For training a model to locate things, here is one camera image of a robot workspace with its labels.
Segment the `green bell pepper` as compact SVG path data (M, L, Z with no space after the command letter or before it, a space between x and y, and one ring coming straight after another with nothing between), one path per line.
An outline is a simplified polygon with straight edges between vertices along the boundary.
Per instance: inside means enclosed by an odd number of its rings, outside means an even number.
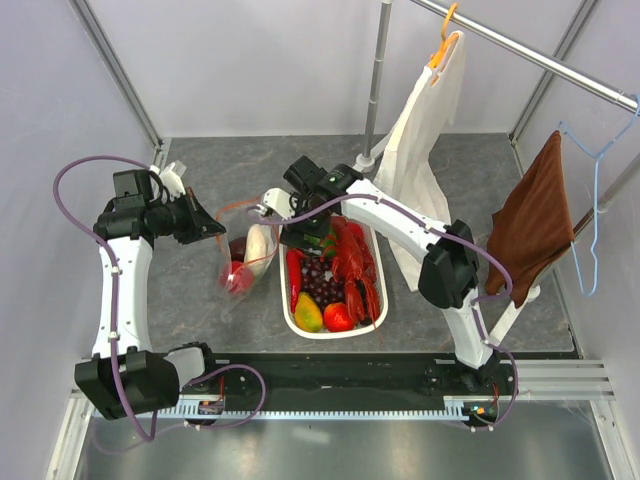
M322 258L333 258L337 253L337 238L334 234L329 234L321 242Z

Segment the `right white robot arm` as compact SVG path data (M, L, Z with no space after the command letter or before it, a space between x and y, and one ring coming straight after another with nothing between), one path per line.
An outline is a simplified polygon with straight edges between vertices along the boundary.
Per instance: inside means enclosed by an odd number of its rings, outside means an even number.
M354 168L330 171L307 157L284 174L290 191L274 188L263 202L282 222L282 242L305 253L331 255L332 272L343 283L349 315L376 321L382 302L378 269L362 228L373 228L400 245L418 264L418 290L439 308L462 365L458 381L467 392L483 392L494 381L493 354L476 305L478 249L463 222L446 225L407 207L377 188Z

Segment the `clear zip top bag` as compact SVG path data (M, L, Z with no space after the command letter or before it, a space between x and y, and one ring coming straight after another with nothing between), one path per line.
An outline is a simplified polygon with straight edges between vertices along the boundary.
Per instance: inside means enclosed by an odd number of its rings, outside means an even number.
M259 202L259 198L233 202L214 216L226 229L216 238L215 295L229 308L254 290L278 253L279 228L255 222L261 219Z

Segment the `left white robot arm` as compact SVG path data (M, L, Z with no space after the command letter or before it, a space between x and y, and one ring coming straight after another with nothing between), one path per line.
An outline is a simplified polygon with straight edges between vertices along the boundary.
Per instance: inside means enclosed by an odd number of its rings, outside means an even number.
M219 369L205 360L207 345L191 342L165 354L151 346L147 321L153 241L172 236L188 245L226 231L191 188L158 206L144 205L143 230L120 230L99 248L103 265L100 324L91 356L75 366L78 388L107 420L175 406L187 386L208 393Z

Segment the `red chili pepper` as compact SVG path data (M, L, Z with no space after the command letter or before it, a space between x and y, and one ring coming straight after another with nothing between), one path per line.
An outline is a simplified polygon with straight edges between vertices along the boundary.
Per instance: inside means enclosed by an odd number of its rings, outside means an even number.
M286 254L286 265L290 282L290 309L294 313L302 290L302 258L301 252L289 249Z

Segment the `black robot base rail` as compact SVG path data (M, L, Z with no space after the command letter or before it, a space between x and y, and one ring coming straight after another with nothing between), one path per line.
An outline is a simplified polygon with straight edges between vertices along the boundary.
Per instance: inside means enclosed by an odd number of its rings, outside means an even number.
M266 386L263 412L435 410L447 397L510 396L512 363L492 358L477 373L451 354L208 353L205 371L243 364Z

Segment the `white radish with leaves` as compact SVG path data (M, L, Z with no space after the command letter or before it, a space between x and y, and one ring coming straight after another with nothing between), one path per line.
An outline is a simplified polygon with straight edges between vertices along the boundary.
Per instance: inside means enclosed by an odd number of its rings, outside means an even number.
M276 227L260 224L248 230L244 264L253 271L256 281L264 276L277 253L277 234Z

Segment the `red apple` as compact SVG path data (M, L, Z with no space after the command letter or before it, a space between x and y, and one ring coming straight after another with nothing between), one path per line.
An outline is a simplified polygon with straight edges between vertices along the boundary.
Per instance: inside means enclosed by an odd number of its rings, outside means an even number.
M218 283L226 292L241 294L251 289L254 279L254 273L248 266L233 260L222 267Z

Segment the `yellow green mango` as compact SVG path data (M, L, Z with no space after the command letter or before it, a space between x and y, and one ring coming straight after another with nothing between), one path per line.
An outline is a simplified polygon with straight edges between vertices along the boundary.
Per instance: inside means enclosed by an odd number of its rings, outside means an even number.
M298 296L294 320L297 327L307 333L318 333L324 328L321 309L315 300L305 292Z

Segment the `dark red onion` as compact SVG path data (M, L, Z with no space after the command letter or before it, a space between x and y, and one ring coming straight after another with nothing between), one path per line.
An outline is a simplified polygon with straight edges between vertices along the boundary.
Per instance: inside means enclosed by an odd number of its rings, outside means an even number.
M228 244L231 259L237 262L243 262L246 253L247 237L242 236L231 240Z

